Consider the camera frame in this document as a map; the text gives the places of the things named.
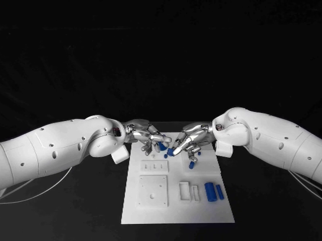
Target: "white cable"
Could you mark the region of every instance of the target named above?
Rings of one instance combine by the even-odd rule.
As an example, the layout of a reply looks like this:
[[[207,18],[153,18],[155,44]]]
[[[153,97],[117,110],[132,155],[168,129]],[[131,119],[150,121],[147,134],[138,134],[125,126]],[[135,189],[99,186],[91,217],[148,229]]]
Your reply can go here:
[[[294,175],[294,173],[289,171],[291,175],[294,176],[294,178],[297,179],[297,181],[302,184],[302,182],[299,181],[299,179],[297,178],[297,176]],[[322,197],[302,184],[302,186],[308,189],[308,191],[322,200]]]
[[[45,193],[60,183],[60,181],[59,181],[43,193],[40,193],[40,194],[36,195],[35,197],[27,198],[26,200],[22,200],[22,201],[17,201],[17,202],[3,202],[3,203],[0,203],[0,204],[12,204],[12,203],[19,203],[19,202],[29,201],[30,199],[33,199],[33,198],[39,197],[42,194],[45,194]]]
[[[310,183],[321,192],[322,192],[322,189],[315,185],[312,184],[305,178],[302,178],[295,172],[292,172],[307,183]]]
[[[7,194],[4,194],[1,197],[0,197],[0,200],[7,197],[9,195],[12,195],[19,189],[22,189],[35,179],[32,179],[27,183],[24,183],[19,188],[16,188],[13,191],[10,191]]]

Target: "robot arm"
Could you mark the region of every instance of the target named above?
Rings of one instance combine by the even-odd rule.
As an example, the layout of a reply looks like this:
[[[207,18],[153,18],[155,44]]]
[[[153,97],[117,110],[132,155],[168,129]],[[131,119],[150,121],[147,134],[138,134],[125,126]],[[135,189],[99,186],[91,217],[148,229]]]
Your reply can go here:
[[[72,119],[43,126],[0,143],[0,190],[62,172],[89,155],[112,155],[118,164],[130,157],[124,142],[138,140],[148,144],[148,154],[157,141],[164,144],[171,142],[148,121],[140,119],[122,124],[94,115],[86,119]]]
[[[196,145],[191,136],[173,146],[174,154],[186,150],[186,142]],[[204,138],[216,140],[216,155],[232,157],[233,146],[243,146],[249,153],[274,166],[294,171],[322,184],[322,139],[295,123],[243,108],[232,108],[212,122]]]

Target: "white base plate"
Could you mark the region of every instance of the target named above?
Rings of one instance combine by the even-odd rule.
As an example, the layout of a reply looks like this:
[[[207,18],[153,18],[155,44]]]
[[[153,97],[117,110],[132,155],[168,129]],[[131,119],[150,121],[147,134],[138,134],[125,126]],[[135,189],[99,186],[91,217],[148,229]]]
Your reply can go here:
[[[179,133],[163,133],[176,140]],[[157,153],[153,151],[147,157],[141,151],[143,143],[134,143],[131,148],[127,190],[122,209],[121,224],[144,224],[144,223],[223,223],[235,222],[229,197],[225,189],[223,178],[217,157],[212,145],[203,147],[199,163],[194,166],[194,172],[187,171],[189,165],[187,153],[179,154],[176,157],[164,158],[167,150]],[[167,207],[140,207],[138,206],[138,186],[140,176],[154,175],[151,172],[141,172],[141,161],[163,161],[168,160],[167,188],[168,188],[168,206]],[[197,185],[200,202],[180,202],[180,182],[189,182],[190,187]],[[220,184],[225,200],[209,202],[204,183],[213,182]]]

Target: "hole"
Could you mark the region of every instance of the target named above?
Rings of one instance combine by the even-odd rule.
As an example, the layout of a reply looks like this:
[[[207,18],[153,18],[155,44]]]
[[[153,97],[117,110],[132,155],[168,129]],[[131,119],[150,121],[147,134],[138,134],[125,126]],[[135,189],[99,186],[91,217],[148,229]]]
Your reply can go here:
[[[55,151],[53,152],[53,159],[56,159],[58,158],[58,152]]]

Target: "small blue piece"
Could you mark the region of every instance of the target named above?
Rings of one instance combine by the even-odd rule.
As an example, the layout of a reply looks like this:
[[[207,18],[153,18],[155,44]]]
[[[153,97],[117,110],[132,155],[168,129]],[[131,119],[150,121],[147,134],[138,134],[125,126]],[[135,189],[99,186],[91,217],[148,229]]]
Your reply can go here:
[[[209,202],[217,201],[217,194],[213,182],[204,184]]]
[[[161,151],[167,150],[167,147],[163,145],[163,142],[158,142],[158,146]]]
[[[220,200],[223,200],[225,199],[225,194],[223,194],[223,191],[222,191],[222,187],[220,187],[220,185],[216,185],[216,187],[217,187],[219,198],[220,198]]]
[[[168,150],[167,150],[167,155],[171,156],[171,157],[174,157],[174,150],[173,150],[173,148],[168,148]]]
[[[189,168],[193,169],[193,168],[194,168],[194,165],[196,165],[196,163],[194,163],[194,162],[190,162]]]

